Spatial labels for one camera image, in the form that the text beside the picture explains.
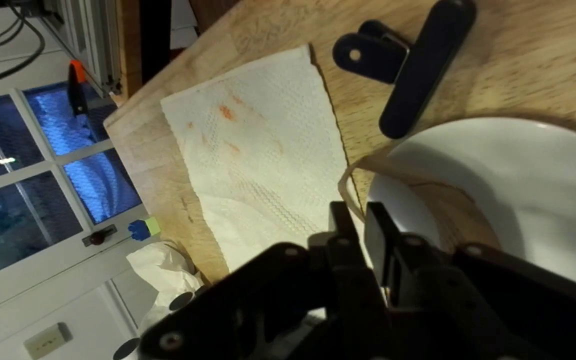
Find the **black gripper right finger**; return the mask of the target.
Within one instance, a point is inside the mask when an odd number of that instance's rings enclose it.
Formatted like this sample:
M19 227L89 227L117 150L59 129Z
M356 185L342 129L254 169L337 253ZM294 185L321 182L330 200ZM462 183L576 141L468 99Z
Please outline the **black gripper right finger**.
M485 243L445 252L368 206L394 319L436 360L576 360L576 282Z

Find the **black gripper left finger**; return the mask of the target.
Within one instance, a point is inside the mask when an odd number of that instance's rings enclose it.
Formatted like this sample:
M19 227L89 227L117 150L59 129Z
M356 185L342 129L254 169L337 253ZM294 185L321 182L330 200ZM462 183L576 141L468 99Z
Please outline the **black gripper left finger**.
M394 360L388 309L344 203L146 330L140 360Z

